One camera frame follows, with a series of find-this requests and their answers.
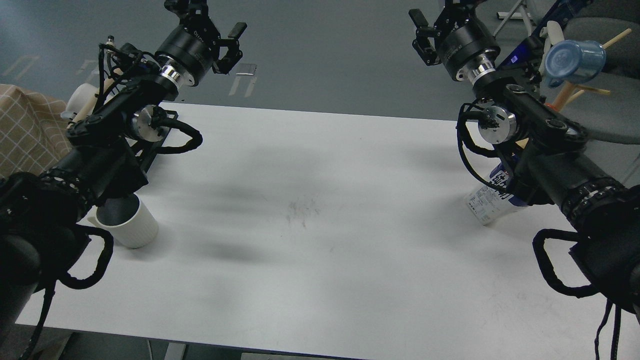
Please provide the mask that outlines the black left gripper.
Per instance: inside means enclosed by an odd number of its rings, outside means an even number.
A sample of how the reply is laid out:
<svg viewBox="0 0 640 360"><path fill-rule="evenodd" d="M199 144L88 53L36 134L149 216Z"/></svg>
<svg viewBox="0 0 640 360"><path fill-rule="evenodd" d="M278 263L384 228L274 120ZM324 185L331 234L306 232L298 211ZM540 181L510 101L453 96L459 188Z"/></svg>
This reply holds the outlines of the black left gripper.
<svg viewBox="0 0 640 360"><path fill-rule="evenodd" d="M179 24L155 53L160 76L176 88L196 87L212 71L228 75L242 59L239 39L248 28L237 22L223 37L209 16L205 0L165 0L166 10L179 18Z"/></svg>

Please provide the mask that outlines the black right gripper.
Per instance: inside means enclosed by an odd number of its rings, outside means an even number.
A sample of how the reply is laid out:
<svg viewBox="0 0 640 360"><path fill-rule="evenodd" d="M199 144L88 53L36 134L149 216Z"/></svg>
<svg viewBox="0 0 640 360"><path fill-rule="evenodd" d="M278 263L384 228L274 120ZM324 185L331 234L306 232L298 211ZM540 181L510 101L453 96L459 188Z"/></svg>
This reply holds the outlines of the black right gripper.
<svg viewBox="0 0 640 360"><path fill-rule="evenodd" d="M478 19L481 0L442 0L441 12L430 24L420 9L410 9L413 48L426 66L443 65L456 82L478 82L496 71L501 52L493 35Z"/></svg>

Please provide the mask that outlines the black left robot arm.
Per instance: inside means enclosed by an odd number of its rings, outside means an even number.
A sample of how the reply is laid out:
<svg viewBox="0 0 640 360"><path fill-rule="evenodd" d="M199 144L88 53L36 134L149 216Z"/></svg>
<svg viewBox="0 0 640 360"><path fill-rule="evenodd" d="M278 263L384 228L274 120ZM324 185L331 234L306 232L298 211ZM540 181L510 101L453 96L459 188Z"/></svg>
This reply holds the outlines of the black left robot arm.
<svg viewBox="0 0 640 360"><path fill-rule="evenodd" d="M32 294L45 292L21 360L37 346L56 285L88 289L106 273L114 236L80 220L93 207L146 186L148 155L202 145L199 130L161 102L175 100L181 87L196 87L208 71L228 75L243 57L247 23L222 37L205 0L166 0L164 7L179 23L153 54L130 43L115 47L112 37L99 45L101 84L92 112L67 125L70 152L41 174L20 171L1 180L2 339Z"/></svg>

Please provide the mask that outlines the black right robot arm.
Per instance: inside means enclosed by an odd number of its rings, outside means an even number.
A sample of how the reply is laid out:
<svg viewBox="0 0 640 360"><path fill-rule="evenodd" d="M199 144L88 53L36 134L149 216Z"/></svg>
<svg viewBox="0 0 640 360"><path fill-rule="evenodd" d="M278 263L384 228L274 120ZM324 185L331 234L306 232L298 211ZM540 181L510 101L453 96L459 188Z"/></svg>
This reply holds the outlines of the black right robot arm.
<svg viewBox="0 0 640 360"><path fill-rule="evenodd" d="M639 315L639 187L627 188L585 155L589 132L538 93L542 24L501 63L496 38L478 19L478 0L444 0L434 23L410 9L412 46L426 66L469 81L457 148L484 186L528 205L553 204L573 231L544 228L532 240L549 287L576 298L606 298L598 333L614 316L610 358L618 357L622 312Z"/></svg>

